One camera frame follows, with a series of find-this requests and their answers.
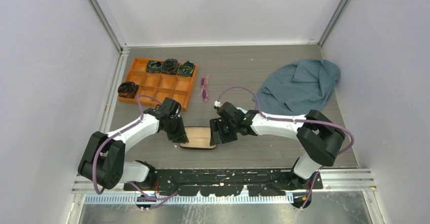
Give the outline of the black glasses case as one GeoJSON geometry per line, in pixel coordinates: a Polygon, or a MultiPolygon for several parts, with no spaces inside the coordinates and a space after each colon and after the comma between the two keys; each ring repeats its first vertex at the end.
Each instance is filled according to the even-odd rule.
{"type": "Polygon", "coordinates": [[[211,145],[211,129],[210,127],[186,127],[188,142],[179,143],[181,148],[191,150],[213,150],[216,145],[211,145]]]}

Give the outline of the purple sunglasses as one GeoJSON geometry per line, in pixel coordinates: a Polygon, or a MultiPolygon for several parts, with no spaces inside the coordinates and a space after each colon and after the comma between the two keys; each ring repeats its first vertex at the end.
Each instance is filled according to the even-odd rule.
{"type": "Polygon", "coordinates": [[[200,80],[200,86],[201,86],[201,96],[202,96],[202,100],[203,101],[208,101],[209,100],[209,95],[208,95],[208,76],[203,76],[200,80]]]}

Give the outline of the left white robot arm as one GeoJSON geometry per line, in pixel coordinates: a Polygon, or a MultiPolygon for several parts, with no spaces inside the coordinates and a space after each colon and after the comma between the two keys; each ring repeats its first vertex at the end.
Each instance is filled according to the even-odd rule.
{"type": "Polygon", "coordinates": [[[136,183],[148,191],[155,186],[155,168],[140,160],[125,161],[125,154],[137,143],[160,131],[174,143],[187,143],[188,137],[181,117],[182,106],[165,98],[155,108],[142,110],[127,125],[102,133],[94,132],[87,143],[78,166],[78,174],[92,181],[97,194],[119,183],[136,183]]]}

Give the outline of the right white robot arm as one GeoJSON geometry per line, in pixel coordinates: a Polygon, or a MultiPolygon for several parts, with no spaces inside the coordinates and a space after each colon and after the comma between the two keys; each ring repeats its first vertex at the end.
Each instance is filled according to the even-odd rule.
{"type": "Polygon", "coordinates": [[[244,111],[229,102],[216,101],[218,118],[210,120],[210,144],[237,140],[237,135],[273,135],[300,142],[305,154],[298,158],[289,175],[290,184],[302,189],[321,167],[333,166],[346,135],[317,110],[306,115],[280,116],[258,110],[244,111]]]}

